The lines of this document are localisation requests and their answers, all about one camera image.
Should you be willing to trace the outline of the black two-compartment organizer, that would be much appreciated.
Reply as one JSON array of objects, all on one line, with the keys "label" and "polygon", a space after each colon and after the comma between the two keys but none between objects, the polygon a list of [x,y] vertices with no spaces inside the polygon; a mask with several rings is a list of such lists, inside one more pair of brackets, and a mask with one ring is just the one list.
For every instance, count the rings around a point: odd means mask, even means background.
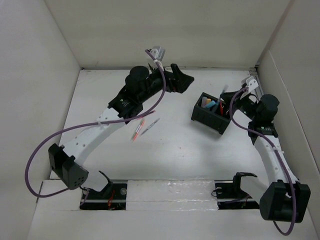
[{"label": "black two-compartment organizer", "polygon": [[217,102],[218,100],[218,98],[203,92],[193,107],[191,120],[204,124],[207,127],[210,127],[211,129],[217,131],[220,135],[222,135],[231,122],[229,108],[227,104],[223,100],[221,100],[223,101],[223,105],[224,105],[224,114],[223,116],[221,116],[220,105],[218,106],[215,112],[212,111],[213,107],[211,108],[202,107],[203,97],[211,99],[212,101],[215,101],[215,102]]}]

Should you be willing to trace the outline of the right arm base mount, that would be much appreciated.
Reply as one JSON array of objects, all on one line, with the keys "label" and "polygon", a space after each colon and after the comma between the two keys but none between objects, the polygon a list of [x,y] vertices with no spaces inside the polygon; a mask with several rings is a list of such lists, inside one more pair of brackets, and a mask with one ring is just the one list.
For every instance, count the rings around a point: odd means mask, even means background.
[{"label": "right arm base mount", "polygon": [[218,210],[258,210],[259,204],[247,193],[235,190],[231,180],[217,180],[211,196],[216,198]]}]

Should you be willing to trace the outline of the clear dark-ink pen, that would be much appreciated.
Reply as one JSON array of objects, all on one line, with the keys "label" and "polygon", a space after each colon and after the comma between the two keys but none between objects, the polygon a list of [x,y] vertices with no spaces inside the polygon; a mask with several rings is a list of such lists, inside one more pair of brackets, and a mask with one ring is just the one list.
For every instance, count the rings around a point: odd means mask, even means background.
[{"label": "clear dark-ink pen", "polygon": [[141,136],[143,134],[145,134],[145,132],[147,132],[148,130],[150,130],[161,118],[157,118],[154,122],[152,122],[145,130],[142,131],[142,133],[140,134]]}]

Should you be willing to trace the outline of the blue pen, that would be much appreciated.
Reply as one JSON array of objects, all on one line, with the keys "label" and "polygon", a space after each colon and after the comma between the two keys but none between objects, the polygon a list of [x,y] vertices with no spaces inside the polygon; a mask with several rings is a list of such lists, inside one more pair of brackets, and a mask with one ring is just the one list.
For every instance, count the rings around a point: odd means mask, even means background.
[{"label": "blue pen", "polygon": [[223,87],[223,89],[222,89],[222,91],[221,91],[221,94],[220,94],[218,100],[216,101],[216,104],[215,104],[215,105],[213,106],[213,108],[212,108],[212,111],[213,111],[213,112],[215,112],[215,111],[217,110],[218,106],[219,106],[220,103],[221,103],[222,96],[223,96],[223,94],[227,91],[228,87],[229,87],[229,86],[228,86],[227,84]]}]

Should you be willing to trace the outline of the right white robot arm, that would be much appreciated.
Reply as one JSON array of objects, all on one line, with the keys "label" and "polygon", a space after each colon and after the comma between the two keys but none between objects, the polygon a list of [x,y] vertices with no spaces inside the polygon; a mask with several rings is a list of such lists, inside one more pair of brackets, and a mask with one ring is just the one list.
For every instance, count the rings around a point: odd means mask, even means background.
[{"label": "right white robot arm", "polygon": [[249,117],[245,131],[260,155],[268,178],[268,184],[264,184],[254,173],[237,172],[231,184],[232,193],[237,197],[248,194],[258,203],[266,221],[301,223],[311,190],[292,173],[282,151],[273,123],[279,100],[272,94],[264,94],[254,102],[244,89],[225,92],[221,98],[232,114],[239,110]]}]

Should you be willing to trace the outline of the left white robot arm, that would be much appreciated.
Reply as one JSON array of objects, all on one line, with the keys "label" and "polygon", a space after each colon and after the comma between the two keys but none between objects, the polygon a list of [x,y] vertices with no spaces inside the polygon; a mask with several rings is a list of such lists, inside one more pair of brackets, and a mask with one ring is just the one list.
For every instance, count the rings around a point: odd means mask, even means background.
[{"label": "left white robot arm", "polygon": [[142,110],[143,103],[158,92],[184,93],[194,77],[184,74],[177,64],[170,65],[171,71],[161,72],[145,66],[133,67],[125,78],[125,85],[117,96],[91,126],[64,145],[53,144],[48,149],[52,171],[62,180],[67,189],[80,186],[93,189],[100,198],[111,194],[108,178],[94,179],[83,166],[88,156],[112,133],[124,127]]}]

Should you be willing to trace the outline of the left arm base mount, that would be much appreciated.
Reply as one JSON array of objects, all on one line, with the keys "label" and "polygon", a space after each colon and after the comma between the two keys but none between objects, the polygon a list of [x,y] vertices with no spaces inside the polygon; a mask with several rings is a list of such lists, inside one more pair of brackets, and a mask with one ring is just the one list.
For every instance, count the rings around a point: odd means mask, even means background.
[{"label": "left arm base mount", "polygon": [[106,196],[89,189],[82,190],[79,208],[85,211],[122,211],[126,210],[128,182],[115,180]]}]

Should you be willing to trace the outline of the red gel pen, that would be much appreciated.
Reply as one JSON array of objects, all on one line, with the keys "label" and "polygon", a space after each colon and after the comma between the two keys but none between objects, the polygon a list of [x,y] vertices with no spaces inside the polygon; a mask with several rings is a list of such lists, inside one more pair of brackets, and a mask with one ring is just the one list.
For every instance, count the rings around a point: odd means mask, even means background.
[{"label": "red gel pen", "polygon": [[223,117],[224,116],[224,102],[220,101],[219,103],[219,111],[220,111],[220,115]]}]

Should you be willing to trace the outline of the maroon pen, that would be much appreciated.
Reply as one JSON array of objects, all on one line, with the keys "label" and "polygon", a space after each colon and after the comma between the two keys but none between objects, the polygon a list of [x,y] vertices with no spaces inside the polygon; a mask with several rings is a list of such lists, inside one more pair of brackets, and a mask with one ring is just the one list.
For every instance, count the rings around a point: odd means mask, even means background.
[{"label": "maroon pen", "polygon": [[140,117],[140,119],[145,118],[145,117],[147,117],[147,116],[149,116],[149,115],[151,115],[151,114],[153,114],[153,113],[155,113],[155,112],[156,112],[155,110],[152,110],[152,111],[150,111],[150,112],[147,112],[147,113],[143,114],[143,115]]}]

